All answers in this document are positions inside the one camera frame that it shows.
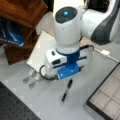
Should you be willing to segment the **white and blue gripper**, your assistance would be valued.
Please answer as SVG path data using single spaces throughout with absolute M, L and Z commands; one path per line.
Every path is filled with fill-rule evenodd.
M 73 54 L 59 53 L 55 48 L 45 52 L 45 70 L 48 77 L 64 79 L 81 71 L 81 68 L 92 61 L 94 47 L 85 45 Z

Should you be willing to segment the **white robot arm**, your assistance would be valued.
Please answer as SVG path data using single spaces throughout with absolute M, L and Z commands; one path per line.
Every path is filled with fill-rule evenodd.
M 54 15 L 56 45 L 45 52 L 45 72 L 49 80 L 64 79 L 78 73 L 92 58 L 91 45 L 80 46 L 86 37 L 98 45 L 116 37 L 120 0 L 109 0 L 105 12 L 83 6 L 64 6 Z

